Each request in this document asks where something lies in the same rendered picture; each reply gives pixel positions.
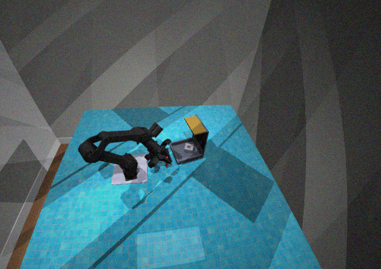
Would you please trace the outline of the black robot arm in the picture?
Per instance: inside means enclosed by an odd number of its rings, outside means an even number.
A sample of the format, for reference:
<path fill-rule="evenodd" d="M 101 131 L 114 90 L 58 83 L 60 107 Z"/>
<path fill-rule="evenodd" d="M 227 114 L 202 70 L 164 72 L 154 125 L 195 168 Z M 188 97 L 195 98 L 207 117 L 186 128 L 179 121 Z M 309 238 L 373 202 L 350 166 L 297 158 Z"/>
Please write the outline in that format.
<path fill-rule="evenodd" d="M 98 161 L 110 162 L 119 165 L 124 173 L 126 181 L 136 179 L 137 160 L 127 152 L 124 155 L 117 155 L 104 151 L 108 144 L 124 141 L 135 141 L 137 145 L 141 142 L 146 148 L 154 141 L 162 128 L 155 122 L 149 129 L 146 127 L 133 127 L 131 130 L 115 132 L 99 132 L 96 136 L 86 139 L 79 145 L 78 151 L 86 163 L 95 163 Z M 101 141 L 99 146 L 93 143 Z"/>

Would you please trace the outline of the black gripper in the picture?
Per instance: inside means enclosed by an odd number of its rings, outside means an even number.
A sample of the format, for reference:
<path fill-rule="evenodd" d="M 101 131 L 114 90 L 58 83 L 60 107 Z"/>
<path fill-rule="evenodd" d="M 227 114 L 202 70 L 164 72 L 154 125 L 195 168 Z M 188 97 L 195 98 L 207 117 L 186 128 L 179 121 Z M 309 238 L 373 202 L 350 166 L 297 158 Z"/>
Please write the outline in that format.
<path fill-rule="evenodd" d="M 171 164 L 172 160 L 168 152 L 168 148 L 167 149 L 165 148 L 170 143 L 171 143 L 170 139 L 166 139 L 165 141 L 162 142 L 161 145 L 158 144 L 158 141 L 153 141 L 151 145 L 147 147 L 147 151 L 151 151 L 153 155 L 155 156 L 148 163 L 148 166 L 150 168 L 155 167 L 159 161 L 164 161 Z"/>

